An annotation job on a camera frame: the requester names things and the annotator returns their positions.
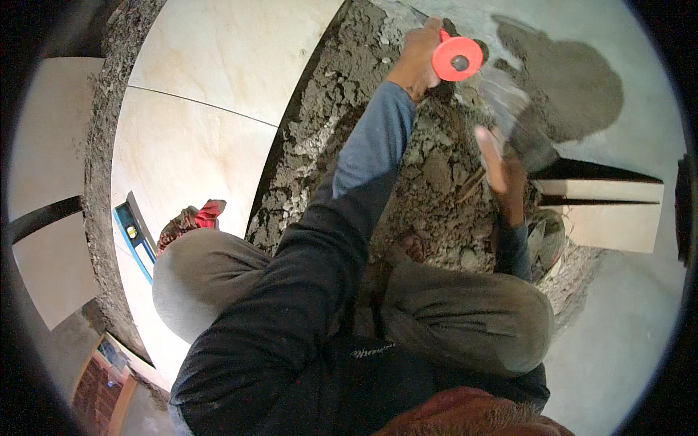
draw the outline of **blue sleeve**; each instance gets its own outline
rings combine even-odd
[[[528,261],[528,226],[522,224],[507,228],[500,223],[497,233],[494,272],[510,274],[531,282]]]
[[[299,374],[316,365],[329,317],[357,288],[414,117],[415,105],[398,85],[378,88],[253,296],[192,344],[170,397],[178,431],[255,432],[289,386],[300,383]],[[308,416],[293,419],[310,421],[316,406],[299,405]]]

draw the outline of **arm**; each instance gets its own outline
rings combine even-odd
[[[499,129],[475,128],[487,181],[499,203],[499,231],[494,272],[510,274],[530,282],[528,228],[524,219],[526,171],[514,155],[503,153]]]
[[[440,20],[430,26],[420,31],[427,31],[433,51]],[[409,50],[406,41],[403,56]],[[355,292],[373,228],[396,181],[415,116],[411,98],[430,83],[415,76],[414,62],[422,68],[422,58],[426,55],[401,59],[387,78],[394,81],[378,88],[336,169],[323,179],[303,218],[286,230],[253,296],[227,309],[192,344],[170,399],[180,428],[252,432],[290,387],[301,383],[303,371],[320,367],[313,362],[329,316]],[[322,373],[311,378],[319,380]],[[311,397],[297,405],[307,421],[313,416]]]

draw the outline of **worker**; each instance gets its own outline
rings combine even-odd
[[[191,348],[172,386],[180,435],[571,435],[540,415],[553,313],[530,280],[526,175],[475,129],[499,205],[495,274],[392,253],[385,338],[329,336],[354,297],[396,182],[415,105],[439,79],[442,22],[407,34],[303,215],[273,258],[198,229],[154,268],[154,303]],[[410,238],[398,244],[409,253]]]

